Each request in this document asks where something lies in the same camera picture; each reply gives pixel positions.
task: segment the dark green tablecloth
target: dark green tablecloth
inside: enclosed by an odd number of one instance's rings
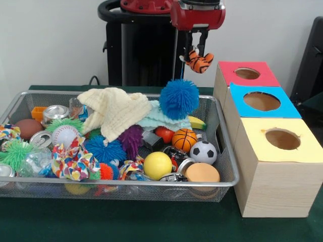
[[[158,93],[160,88],[125,90]],[[309,217],[294,219],[242,218],[233,189],[220,203],[2,198],[0,208],[0,241],[323,241],[322,189]]]

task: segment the white wall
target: white wall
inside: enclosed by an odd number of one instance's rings
[[[92,75],[107,84],[103,0],[0,1],[0,111],[32,84],[83,85]],[[203,75],[185,78],[213,86],[216,63],[266,61],[290,93],[312,22],[322,0],[226,0],[227,16],[211,31],[205,52],[215,54]]]
[[[226,0],[226,19],[210,31],[205,53],[218,61],[265,61],[290,94],[313,20],[323,15],[322,0]],[[185,69],[184,77],[213,86],[216,65],[203,75]]]

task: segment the black and white soccer ball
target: black and white soccer ball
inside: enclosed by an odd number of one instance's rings
[[[217,150],[210,142],[199,141],[191,148],[190,156],[196,162],[212,165],[217,159]]]

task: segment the stacked wooden boxes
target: stacked wooden boxes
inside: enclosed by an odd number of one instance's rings
[[[240,172],[243,217],[306,217],[323,181],[323,149],[266,63],[220,62],[220,101]]]

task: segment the metal basket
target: metal basket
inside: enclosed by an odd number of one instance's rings
[[[35,106],[69,105],[69,100],[80,92],[27,91],[18,94],[0,118],[0,124],[31,118]],[[149,100],[159,95],[147,94]],[[151,201],[209,201],[219,202],[228,189],[239,180],[236,160],[230,145],[227,127],[220,103],[212,96],[200,96],[199,107],[192,116],[207,124],[202,134],[216,147],[218,157],[214,167],[219,171],[219,183],[192,183],[168,181],[86,180],[82,182],[59,178],[0,177],[0,197],[19,198],[73,198]],[[149,150],[141,147],[145,158]]]

